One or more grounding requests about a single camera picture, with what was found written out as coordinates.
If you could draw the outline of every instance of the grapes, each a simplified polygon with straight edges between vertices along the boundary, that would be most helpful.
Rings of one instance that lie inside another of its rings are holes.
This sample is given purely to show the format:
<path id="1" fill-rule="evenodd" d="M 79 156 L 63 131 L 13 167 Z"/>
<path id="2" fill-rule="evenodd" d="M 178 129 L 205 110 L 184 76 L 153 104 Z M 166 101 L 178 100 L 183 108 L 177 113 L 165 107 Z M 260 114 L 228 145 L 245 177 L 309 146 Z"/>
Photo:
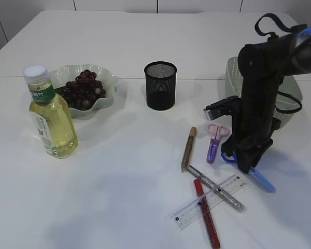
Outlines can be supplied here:
<path id="1" fill-rule="evenodd" d="M 99 98 L 105 98 L 106 91 L 97 74 L 86 69 L 75 78 L 68 81 L 59 94 L 70 108 L 89 110 Z"/>

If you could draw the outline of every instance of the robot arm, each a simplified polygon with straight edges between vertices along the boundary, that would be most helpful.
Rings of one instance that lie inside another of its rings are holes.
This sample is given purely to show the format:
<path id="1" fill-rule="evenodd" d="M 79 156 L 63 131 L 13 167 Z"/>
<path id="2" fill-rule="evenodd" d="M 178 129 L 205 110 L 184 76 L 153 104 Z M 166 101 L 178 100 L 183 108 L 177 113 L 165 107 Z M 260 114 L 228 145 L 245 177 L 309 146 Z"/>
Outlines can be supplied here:
<path id="1" fill-rule="evenodd" d="M 264 17 L 272 18 L 290 34 L 278 37 L 274 32 L 262 33 L 259 22 Z M 287 28 L 276 15 L 268 13 L 258 20 L 255 29 L 259 35 L 270 37 L 265 43 L 247 44 L 238 55 L 238 68 L 243 76 L 241 98 L 229 97 L 204 109 L 211 120 L 232 116 L 233 133 L 221 150 L 228 156 L 236 154 L 238 168 L 244 173 L 256 167 L 273 144 L 271 136 L 280 127 L 280 120 L 273 117 L 277 95 L 300 105 L 292 111 L 277 109 L 281 113 L 295 113 L 302 107 L 294 97 L 278 92 L 284 76 L 311 73 L 311 27 L 303 24 Z"/>

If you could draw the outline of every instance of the pen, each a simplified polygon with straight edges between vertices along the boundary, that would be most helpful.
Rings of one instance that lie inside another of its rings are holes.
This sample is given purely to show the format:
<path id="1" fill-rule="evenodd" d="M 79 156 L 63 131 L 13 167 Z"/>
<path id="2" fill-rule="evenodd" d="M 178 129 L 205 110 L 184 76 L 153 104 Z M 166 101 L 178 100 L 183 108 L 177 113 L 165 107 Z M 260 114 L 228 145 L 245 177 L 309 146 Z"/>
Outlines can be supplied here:
<path id="1" fill-rule="evenodd" d="M 211 181 L 208 177 L 199 172 L 193 166 L 189 165 L 191 150 L 196 135 L 197 135 L 196 127 L 191 127 L 186 144 L 186 149 L 181 163 L 181 171 L 182 172 L 188 171 L 194 177 L 200 179 L 201 182 L 205 184 L 209 189 L 212 189 L 216 187 L 217 184 L 215 184 L 213 181 Z M 215 190 L 214 193 L 238 212 L 242 212 L 245 210 L 245 207 L 242 203 L 240 203 L 238 200 L 236 200 L 234 197 L 232 197 L 228 192 L 224 191 L 223 189 L 219 188 Z"/>
<path id="2" fill-rule="evenodd" d="M 205 184 L 206 187 L 209 189 L 213 189 L 217 186 L 215 182 L 213 182 L 211 179 L 209 179 L 206 175 L 195 169 L 193 166 L 188 166 L 187 171 L 192 174 L 197 179 L 201 180 L 203 184 Z M 227 203 L 229 206 L 231 206 L 233 209 L 235 209 L 238 212 L 243 212 L 245 210 L 245 206 L 238 201 L 236 198 L 234 198 L 230 193 L 223 190 L 222 188 L 217 188 L 214 190 L 214 193 L 219 196 L 225 203 Z"/>
<path id="3" fill-rule="evenodd" d="M 192 145 L 193 145 L 196 135 L 197 135 L 197 129 L 196 127 L 193 126 L 190 129 L 190 133 L 189 133 L 187 144 L 186 144 L 186 149 L 185 149 L 185 152 L 182 158 L 182 163 L 181 163 L 182 172 L 185 171 L 187 167 L 189 166 Z"/>
<path id="4" fill-rule="evenodd" d="M 193 182 L 195 183 L 197 195 L 202 196 L 204 194 L 204 191 L 203 191 L 201 181 L 199 179 L 196 179 Z M 207 200 L 205 197 L 201 199 L 200 204 L 201 204 L 200 206 L 201 206 L 201 210 L 203 213 L 203 219 L 204 219 L 204 223 L 206 226 L 207 234 L 211 242 L 211 246 L 213 249 L 220 249 L 220 242 L 219 242 L 218 234 L 214 226 L 212 215 L 209 210 Z"/>

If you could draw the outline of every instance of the clear ruler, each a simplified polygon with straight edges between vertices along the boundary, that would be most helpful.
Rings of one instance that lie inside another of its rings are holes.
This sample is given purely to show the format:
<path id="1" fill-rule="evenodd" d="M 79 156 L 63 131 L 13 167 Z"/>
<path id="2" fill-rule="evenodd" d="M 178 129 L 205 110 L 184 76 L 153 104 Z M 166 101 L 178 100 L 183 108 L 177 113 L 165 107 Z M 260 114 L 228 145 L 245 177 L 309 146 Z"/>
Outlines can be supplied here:
<path id="1" fill-rule="evenodd" d="M 215 192 L 214 190 L 221 191 L 219 187 L 223 190 L 227 191 L 229 194 L 233 194 L 239 189 L 243 188 L 248 184 L 248 180 L 241 174 L 234 174 L 228 179 L 226 179 L 221 184 L 217 185 L 215 188 L 211 189 L 210 191 L 206 192 L 204 195 L 198 197 L 196 200 L 190 202 L 180 211 L 176 212 L 171 216 L 171 220 L 173 220 L 178 227 L 182 230 L 186 228 L 188 225 L 202 217 L 203 213 L 201 210 L 201 199 L 206 197 L 208 202 L 209 209 L 214 208 L 218 205 L 221 201 L 223 201 Z"/>

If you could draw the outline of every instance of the bowl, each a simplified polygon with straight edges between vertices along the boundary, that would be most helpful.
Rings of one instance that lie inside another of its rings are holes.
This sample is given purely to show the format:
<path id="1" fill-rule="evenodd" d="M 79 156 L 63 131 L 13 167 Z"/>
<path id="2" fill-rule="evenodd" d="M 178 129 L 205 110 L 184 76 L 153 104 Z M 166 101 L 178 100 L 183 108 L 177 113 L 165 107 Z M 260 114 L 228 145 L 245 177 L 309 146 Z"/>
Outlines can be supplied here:
<path id="1" fill-rule="evenodd" d="M 227 62 L 226 76 L 225 76 L 225 96 L 230 97 L 237 95 L 241 97 L 243 84 L 243 77 L 238 69 L 237 57 L 230 58 Z M 299 101 L 302 101 L 303 96 L 299 85 L 292 76 L 284 77 L 284 82 L 280 85 L 279 91 L 291 94 Z M 293 110 L 299 107 L 299 105 L 284 96 L 278 95 L 276 98 L 276 106 L 283 110 Z M 285 126 L 294 114 L 282 114 L 276 109 L 274 110 L 274 117 L 281 121 L 280 128 Z"/>
<path id="2" fill-rule="evenodd" d="M 53 87 L 55 89 L 60 88 L 65 86 L 68 81 L 75 81 L 75 78 L 86 69 L 95 72 L 97 74 L 96 79 L 103 83 L 106 90 L 105 98 L 98 99 L 89 110 L 78 110 L 70 107 L 70 114 L 73 118 L 85 117 L 97 109 L 109 107 L 114 101 L 114 84 L 118 80 L 117 77 L 109 70 L 93 64 L 66 65 L 51 71 L 49 74 Z"/>

